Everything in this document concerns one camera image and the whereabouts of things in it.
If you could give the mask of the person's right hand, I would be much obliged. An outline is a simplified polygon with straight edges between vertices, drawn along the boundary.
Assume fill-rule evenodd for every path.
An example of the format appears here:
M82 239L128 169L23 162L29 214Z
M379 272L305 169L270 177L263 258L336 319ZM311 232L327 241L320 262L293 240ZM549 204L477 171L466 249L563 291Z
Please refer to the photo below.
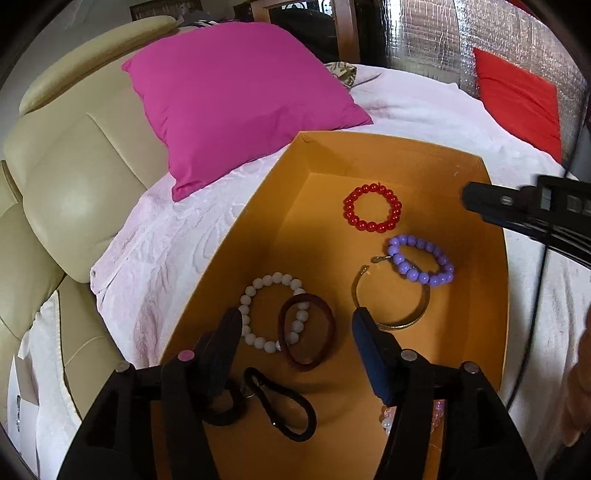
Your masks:
M562 411L562 437L566 446L574 445L591 422L591 311L587 311L585 329L578 343L578 360L566 384Z

